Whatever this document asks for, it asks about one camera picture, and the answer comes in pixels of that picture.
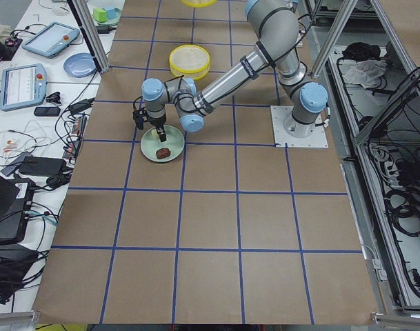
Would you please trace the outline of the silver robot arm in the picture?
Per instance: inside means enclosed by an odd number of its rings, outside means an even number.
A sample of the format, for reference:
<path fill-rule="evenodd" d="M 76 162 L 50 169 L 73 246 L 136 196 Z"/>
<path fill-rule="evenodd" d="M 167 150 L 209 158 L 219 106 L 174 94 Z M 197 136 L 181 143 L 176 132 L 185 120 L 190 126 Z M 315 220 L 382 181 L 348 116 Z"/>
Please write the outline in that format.
<path fill-rule="evenodd" d="M 327 105 L 328 93 L 322 85 L 307 78 L 306 65 L 299 59 L 296 14 L 284 1 L 258 0 L 247 2 L 245 16 L 258 37 L 251 53 L 241 57 L 237 65 L 202 91 L 197 91 L 191 78 L 146 79 L 141 87 L 144 106 L 133 110 L 138 129 L 143 129 L 148 122 L 154 126 L 160 140 L 165 141 L 165 105 L 171 103 L 183 129 L 197 132 L 202 129 L 205 116 L 224 99 L 271 67 L 277 71 L 279 84 L 293 103 L 291 113 L 283 121 L 284 130 L 300 139 L 312 134 L 315 121 Z"/>

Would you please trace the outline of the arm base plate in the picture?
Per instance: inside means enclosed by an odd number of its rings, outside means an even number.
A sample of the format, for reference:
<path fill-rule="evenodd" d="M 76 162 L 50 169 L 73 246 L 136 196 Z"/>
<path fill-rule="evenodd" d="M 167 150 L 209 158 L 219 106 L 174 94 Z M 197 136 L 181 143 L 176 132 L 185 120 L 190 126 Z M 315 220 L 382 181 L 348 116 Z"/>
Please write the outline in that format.
<path fill-rule="evenodd" d="M 292 118 L 292 106 L 271 106 L 274 144 L 278 148 L 329 148 L 322 118 L 304 125 Z"/>

